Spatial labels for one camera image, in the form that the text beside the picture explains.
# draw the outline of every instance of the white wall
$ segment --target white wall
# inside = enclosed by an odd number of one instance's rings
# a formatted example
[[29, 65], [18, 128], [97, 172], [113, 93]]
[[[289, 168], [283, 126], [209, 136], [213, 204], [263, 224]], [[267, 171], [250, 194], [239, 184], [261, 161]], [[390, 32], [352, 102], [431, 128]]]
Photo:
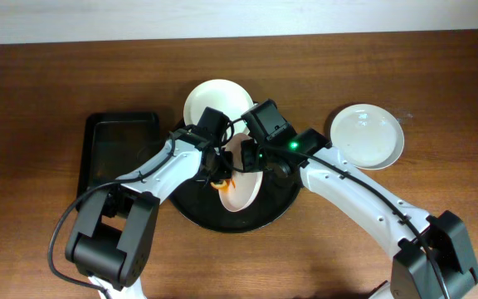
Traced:
[[478, 0], [0, 0], [0, 43], [478, 28]]

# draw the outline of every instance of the table surface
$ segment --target table surface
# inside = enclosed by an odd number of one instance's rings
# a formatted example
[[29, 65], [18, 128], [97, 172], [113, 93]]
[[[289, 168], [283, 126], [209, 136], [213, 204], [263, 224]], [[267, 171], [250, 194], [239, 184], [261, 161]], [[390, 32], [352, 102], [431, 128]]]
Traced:
[[[348, 103], [389, 110], [405, 150], [366, 174], [435, 215], [459, 215], [478, 257], [478, 31], [0, 46], [0, 298], [98, 298], [46, 262], [76, 193], [86, 117], [156, 111], [165, 132], [213, 78], [274, 99], [297, 130], [323, 132]], [[55, 262], [78, 277], [63, 257], [74, 219]], [[165, 202], [142, 280], [149, 298], [351, 298], [390, 270], [364, 230], [302, 190], [283, 217], [243, 234], [199, 228]]]

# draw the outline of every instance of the white oval object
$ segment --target white oval object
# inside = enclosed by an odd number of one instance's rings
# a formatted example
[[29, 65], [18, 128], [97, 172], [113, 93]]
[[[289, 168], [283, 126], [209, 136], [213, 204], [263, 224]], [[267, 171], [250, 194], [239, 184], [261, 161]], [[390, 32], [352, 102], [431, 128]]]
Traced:
[[[223, 79], [205, 81], [189, 94], [183, 107], [183, 121], [186, 125], [196, 125], [206, 107], [222, 111], [230, 120], [236, 120], [253, 106], [248, 92], [237, 83]], [[243, 121], [237, 122], [233, 128], [235, 134], [248, 133]]]
[[349, 163], [362, 169], [383, 169], [403, 152], [405, 138], [394, 116], [375, 105], [351, 105], [331, 124], [331, 141]]
[[[233, 154], [233, 166], [242, 169], [241, 161], [241, 141], [249, 140], [250, 137], [243, 133], [238, 133], [226, 144], [225, 150]], [[247, 208], [254, 199], [256, 199], [263, 172], [239, 173], [232, 172], [232, 180], [227, 188], [219, 189], [219, 197], [225, 209], [230, 212], [238, 212]]]

